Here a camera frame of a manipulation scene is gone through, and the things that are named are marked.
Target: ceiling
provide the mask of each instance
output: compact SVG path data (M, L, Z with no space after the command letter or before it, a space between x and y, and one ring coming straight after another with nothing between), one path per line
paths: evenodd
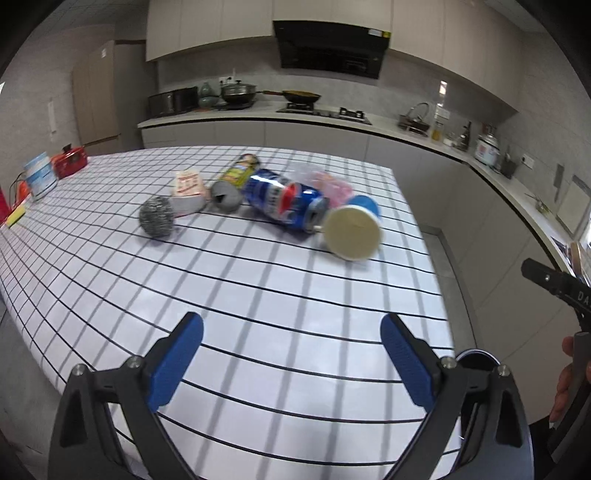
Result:
M545 28L532 17L517 0L484 0L489 7L506 16L525 32L545 32Z
M145 9L148 0L64 0L29 36L40 38L66 28L114 24L117 20Z

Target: frying pan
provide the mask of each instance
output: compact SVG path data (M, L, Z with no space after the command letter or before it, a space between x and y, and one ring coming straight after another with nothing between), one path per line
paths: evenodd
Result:
M283 90L282 92L264 90L261 93L265 95L280 95L285 97L288 102L296 103L298 105L312 105L320 99L320 95L316 93L301 92L299 90Z

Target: rice cooker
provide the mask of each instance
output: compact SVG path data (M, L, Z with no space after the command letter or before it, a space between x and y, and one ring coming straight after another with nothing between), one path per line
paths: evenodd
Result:
M499 157L499 143L496 138L491 134L480 135L476 144L474 157L484 163L484 165L493 167L496 159Z

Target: red object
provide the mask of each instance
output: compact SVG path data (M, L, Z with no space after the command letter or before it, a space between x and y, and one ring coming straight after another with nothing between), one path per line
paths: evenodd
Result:
M4 194L2 190L0 190L0 223L4 223L8 215L10 215L11 210L6 203L6 199L4 198Z
M88 156L84 147L72 148L72 144L69 144L62 150L63 153L51 158L51 163L59 179L65 179L88 165Z

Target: screw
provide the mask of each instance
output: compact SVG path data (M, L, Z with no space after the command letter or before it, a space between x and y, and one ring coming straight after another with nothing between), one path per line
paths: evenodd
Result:
M496 367L496 371L498 371L499 375L502 377L508 377L511 375L511 369L505 364L500 364L498 367Z
M457 361L452 356L444 356L441 358L441 366L443 368L456 368Z
M75 376L79 376L82 375L84 372L86 371L86 365L85 364L76 364L74 365L74 368L72 368L72 374Z
M141 364L142 358L138 355L130 356L125 362L125 365L127 365L129 368L139 368Z

